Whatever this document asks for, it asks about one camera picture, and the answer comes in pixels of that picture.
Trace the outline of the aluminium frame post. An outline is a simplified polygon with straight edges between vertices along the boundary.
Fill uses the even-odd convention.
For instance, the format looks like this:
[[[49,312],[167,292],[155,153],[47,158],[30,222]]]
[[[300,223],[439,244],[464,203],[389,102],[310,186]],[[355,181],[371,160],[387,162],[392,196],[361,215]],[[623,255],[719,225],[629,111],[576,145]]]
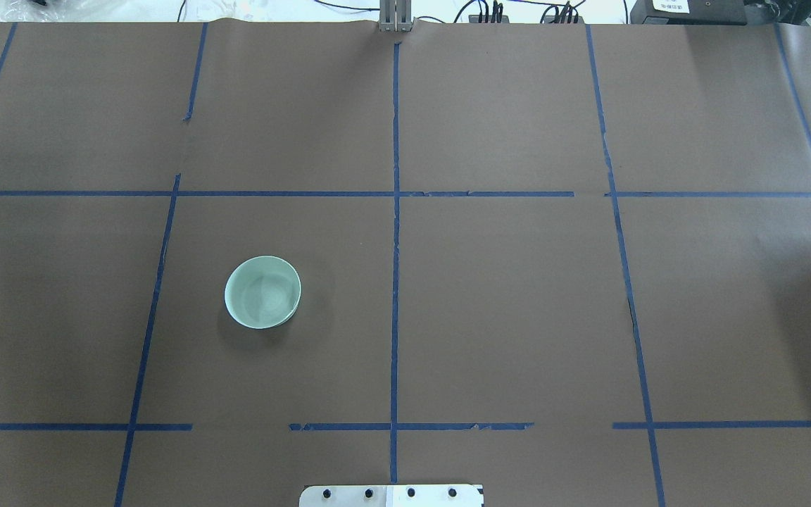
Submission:
[[[411,32],[415,22],[412,7],[411,0],[380,0],[379,31]]]

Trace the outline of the light green bowl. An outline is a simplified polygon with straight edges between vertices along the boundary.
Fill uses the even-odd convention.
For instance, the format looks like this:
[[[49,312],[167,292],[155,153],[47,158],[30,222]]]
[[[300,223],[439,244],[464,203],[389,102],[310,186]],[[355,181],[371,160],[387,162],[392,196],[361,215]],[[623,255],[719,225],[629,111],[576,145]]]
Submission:
[[[223,301],[238,324],[250,330],[269,330],[296,314],[301,295],[301,278],[292,264],[276,256],[257,256],[232,271]]]

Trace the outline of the black electronics box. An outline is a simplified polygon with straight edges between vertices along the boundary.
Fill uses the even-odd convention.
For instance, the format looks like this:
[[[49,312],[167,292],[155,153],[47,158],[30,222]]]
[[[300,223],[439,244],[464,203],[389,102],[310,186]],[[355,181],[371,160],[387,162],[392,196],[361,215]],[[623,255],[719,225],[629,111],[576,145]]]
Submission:
[[[637,1],[632,25],[769,25],[791,10],[788,1]]]

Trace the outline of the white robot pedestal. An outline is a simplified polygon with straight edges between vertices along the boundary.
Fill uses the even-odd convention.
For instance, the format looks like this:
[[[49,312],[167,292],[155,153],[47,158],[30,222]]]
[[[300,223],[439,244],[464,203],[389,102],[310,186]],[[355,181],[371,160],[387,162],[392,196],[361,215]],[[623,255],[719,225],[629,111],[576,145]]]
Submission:
[[[299,506],[484,506],[481,485],[362,484],[313,485],[303,489]]]

